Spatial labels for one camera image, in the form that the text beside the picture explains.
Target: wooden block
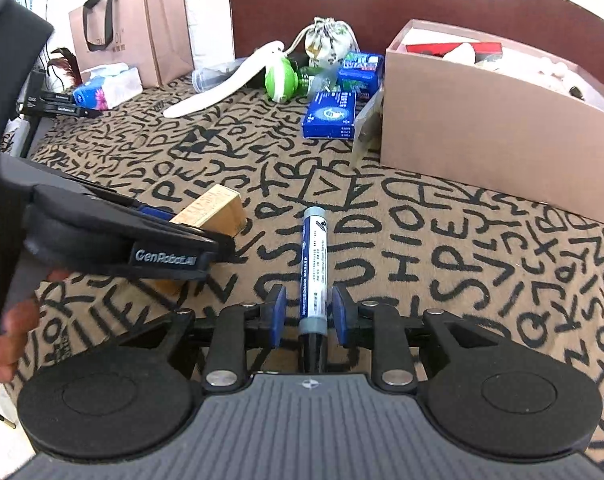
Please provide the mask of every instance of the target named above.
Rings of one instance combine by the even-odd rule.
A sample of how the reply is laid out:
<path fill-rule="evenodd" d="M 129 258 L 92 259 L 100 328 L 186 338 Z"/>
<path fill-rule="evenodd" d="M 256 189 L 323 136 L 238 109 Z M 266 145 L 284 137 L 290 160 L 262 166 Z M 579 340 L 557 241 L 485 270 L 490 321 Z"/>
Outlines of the wooden block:
<path fill-rule="evenodd" d="M 215 184 L 173 217 L 171 222 L 236 236 L 246 226 L 246 215 L 240 194 Z"/>

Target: wooden headboard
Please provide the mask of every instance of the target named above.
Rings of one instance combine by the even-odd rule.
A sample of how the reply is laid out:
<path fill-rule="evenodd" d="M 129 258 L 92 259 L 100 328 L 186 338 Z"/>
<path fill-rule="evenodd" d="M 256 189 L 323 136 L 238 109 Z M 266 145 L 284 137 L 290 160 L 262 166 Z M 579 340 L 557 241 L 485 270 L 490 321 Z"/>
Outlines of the wooden headboard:
<path fill-rule="evenodd" d="M 567 0 L 230 0 L 236 57 L 288 46 L 314 16 L 344 20 L 362 50 L 383 53 L 412 18 L 527 43 L 581 65 L 604 84 L 604 20 Z"/>

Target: bag handle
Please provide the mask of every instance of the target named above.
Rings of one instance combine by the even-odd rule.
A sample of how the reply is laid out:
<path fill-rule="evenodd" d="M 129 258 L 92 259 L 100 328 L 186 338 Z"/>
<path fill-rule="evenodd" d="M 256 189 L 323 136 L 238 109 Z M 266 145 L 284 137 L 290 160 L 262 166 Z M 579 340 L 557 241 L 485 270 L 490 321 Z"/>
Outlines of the bag handle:
<path fill-rule="evenodd" d="M 291 44 L 291 46 L 284 51 L 284 55 L 288 56 L 291 52 L 293 52 L 296 47 L 298 46 L 298 44 L 300 44 L 300 41 L 302 41 L 302 38 L 304 38 L 304 35 L 310 31 L 313 27 L 315 27 L 315 25 L 309 25 L 305 28 L 303 28 L 302 30 L 300 30 L 300 33 L 298 34 L 298 36 L 293 40 L 293 43 Z"/>
<path fill-rule="evenodd" d="M 106 12 L 104 13 L 104 43 L 91 43 L 86 33 L 86 24 L 89 17 L 89 12 L 99 4 L 102 0 L 87 0 L 82 7 L 82 19 L 84 23 L 84 39 L 89 52 L 98 52 L 106 50 L 113 42 L 113 0 L 106 0 Z"/>

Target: patterned bedsheet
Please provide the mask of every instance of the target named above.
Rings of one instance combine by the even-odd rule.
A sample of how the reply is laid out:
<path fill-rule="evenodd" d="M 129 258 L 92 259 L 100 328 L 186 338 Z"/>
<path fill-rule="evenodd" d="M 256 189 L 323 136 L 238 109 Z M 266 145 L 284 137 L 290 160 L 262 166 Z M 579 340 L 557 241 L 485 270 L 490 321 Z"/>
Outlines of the patterned bedsheet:
<path fill-rule="evenodd" d="M 248 225 L 235 261 L 175 295 L 150 281 L 78 274 L 43 283 L 42 319 L 10 385 L 14 399 L 37 368 L 178 305 L 219 310 L 284 283 L 294 316 L 301 215 L 320 205 L 330 226 L 330 281 L 348 285 L 356 300 L 383 300 L 406 316 L 446 308 L 585 371 L 604 400 L 604 225 L 384 168 L 375 153 L 352 171 L 348 142 L 302 139 L 304 101 L 273 105 L 245 90 L 204 112 L 163 118 L 191 93 L 183 79 L 99 120 L 61 119 L 34 159 L 173 212 L 213 184 L 237 189 Z M 330 360 L 360 369 L 368 354 L 334 345 Z M 280 350 L 263 368 L 294 366 L 293 352 Z M 604 408 L 588 454 L 604 468 Z"/>

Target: blue box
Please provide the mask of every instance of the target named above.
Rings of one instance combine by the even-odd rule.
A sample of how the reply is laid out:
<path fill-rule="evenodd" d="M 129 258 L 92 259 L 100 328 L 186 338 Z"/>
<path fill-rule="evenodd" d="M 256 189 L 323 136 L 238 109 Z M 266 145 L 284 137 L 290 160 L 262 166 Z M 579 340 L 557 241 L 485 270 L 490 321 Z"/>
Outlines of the blue box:
<path fill-rule="evenodd" d="M 382 83 L 384 56 L 367 52 L 349 52 L 338 71 L 338 84 L 343 92 L 355 92 L 368 101 Z"/>
<path fill-rule="evenodd" d="M 302 121 L 302 136 L 305 139 L 352 139 L 354 124 L 354 92 L 318 92 Z"/>

